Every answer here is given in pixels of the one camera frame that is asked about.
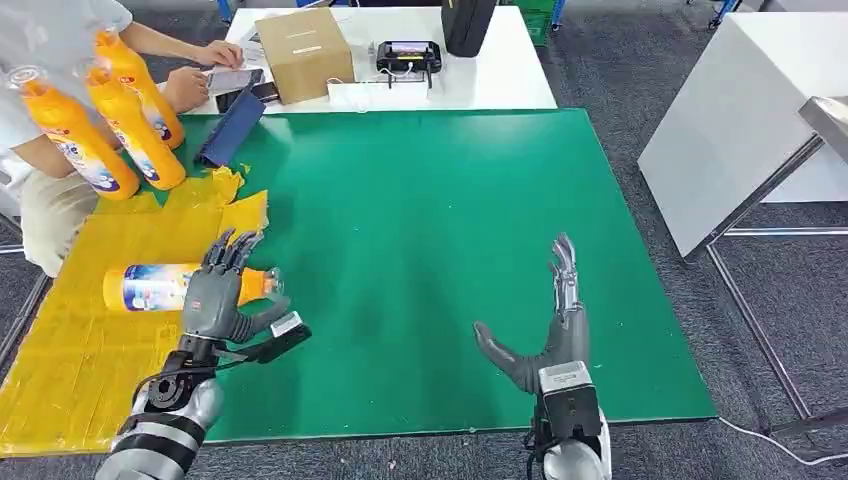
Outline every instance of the green crate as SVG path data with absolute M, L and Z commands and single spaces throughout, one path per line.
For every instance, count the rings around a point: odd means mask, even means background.
M 548 29 L 551 28 L 551 14 L 541 10 L 521 10 L 524 25 L 533 45 L 543 46 L 548 40 Z
M 551 13 L 554 11 L 556 0 L 513 0 L 513 5 L 518 5 L 522 10 L 538 10 Z

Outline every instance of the robotic thumb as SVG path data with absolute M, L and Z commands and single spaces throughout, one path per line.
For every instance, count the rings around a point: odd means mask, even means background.
M 270 307 L 251 316 L 239 312 L 230 340 L 235 343 L 244 343 L 282 318 L 289 308 L 289 298 L 279 297 L 273 302 Z
M 474 322 L 474 339 L 483 355 L 495 364 L 521 390 L 535 394 L 538 379 L 533 368 L 535 362 L 518 355 L 492 336 L 492 330 L 482 322 Z

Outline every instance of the beige pants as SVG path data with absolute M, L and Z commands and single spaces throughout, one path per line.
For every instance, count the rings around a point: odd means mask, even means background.
M 55 278 L 98 195 L 74 172 L 53 178 L 36 170 L 21 189 L 24 254 Z

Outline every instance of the green mat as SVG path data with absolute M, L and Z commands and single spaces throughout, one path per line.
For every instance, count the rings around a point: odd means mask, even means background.
M 184 160 L 217 120 L 183 117 Z M 251 266 L 282 269 L 314 336 L 222 372 L 209 440 L 525 427 L 533 398 L 471 324 L 541 348 L 559 231 L 607 418 L 715 415 L 585 111 L 266 116 L 231 166 L 247 171 L 240 196 L 269 190 Z

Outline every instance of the floor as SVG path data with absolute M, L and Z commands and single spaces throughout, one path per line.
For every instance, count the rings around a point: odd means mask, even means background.
M 140 0 L 127 2 L 141 4 Z M 136 19 L 185 40 L 223 37 L 208 5 L 168 12 L 134 8 Z M 563 28 L 541 53 L 561 106 L 589 111 L 720 414 L 748 428 L 793 419 L 774 375 L 709 259 L 679 258 L 639 174 L 636 160 L 709 41 L 709 2 L 569 0 Z M 163 77 L 176 62 L 154 62 Z M 839 205 L 763 207 L 759 225 L 848 224 Z M 848 405 L 848 307 L 842 268 L 846 239 L 724 239 L 719 249 L 766 324 L 789 371 L 817 413 Z M 23 301 L 35 271 L 0 257 L 0 329 Z M 651 381 L 650 368 L 645 383 Z M 804 467 L 761 440 L 718 421 L 616 426 L 611 430 L 616 479 L 841 479 L 848 464 Z M 796 452 L 848 450 L 848 428 L 782 439 Z M 295 441 L 204 448 L 192 479 L 524 478 L 520 433 L 476 433 L 372 440 Z M 0 462 L 0 478 L 90 478 L 93 455 Z

